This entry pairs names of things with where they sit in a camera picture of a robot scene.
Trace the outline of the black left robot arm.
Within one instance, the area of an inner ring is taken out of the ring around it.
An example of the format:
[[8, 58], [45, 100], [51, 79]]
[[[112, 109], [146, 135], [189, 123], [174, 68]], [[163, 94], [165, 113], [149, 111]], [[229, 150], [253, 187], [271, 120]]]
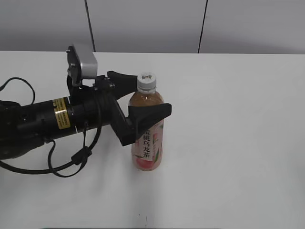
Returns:
[[128, 107], [125, 116], [118, 100], [137, 89], [137, 78], [109, 71], [92, 86], [74, 87], [67, 79], [70, 95], [22, 106], [0, 103], [0, 157], [20, 157], [44, 143], [110, 125], [123, 146], [133, 144], [146, 130], [170, 116], [169, 103]]

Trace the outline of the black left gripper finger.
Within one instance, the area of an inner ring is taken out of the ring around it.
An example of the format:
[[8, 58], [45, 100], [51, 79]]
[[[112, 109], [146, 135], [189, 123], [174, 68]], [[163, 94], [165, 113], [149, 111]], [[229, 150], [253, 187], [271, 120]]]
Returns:
[[137, 75], [126, 75], [108, 71], [107, 76], [111, 83], [114, 84], [113, 94], [116, 99], [137, 91]]
[[147, 130], [171, 115], [172, 105], [128, 106], [128, 112], [138, 140]]

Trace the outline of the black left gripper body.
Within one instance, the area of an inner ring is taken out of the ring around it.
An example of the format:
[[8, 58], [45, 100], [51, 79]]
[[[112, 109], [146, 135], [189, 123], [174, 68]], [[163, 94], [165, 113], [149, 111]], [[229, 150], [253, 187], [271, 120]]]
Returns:
[[135, 130], [130, 118], [125, 117], [113, 94], [114, 84], [108, 76], [97, 76], [93, 86], [73, 87], [67, 77], [70, 104], [67, 108], [70, 124], [81, 132], [110, 125], [123, 146], [135, 142]]

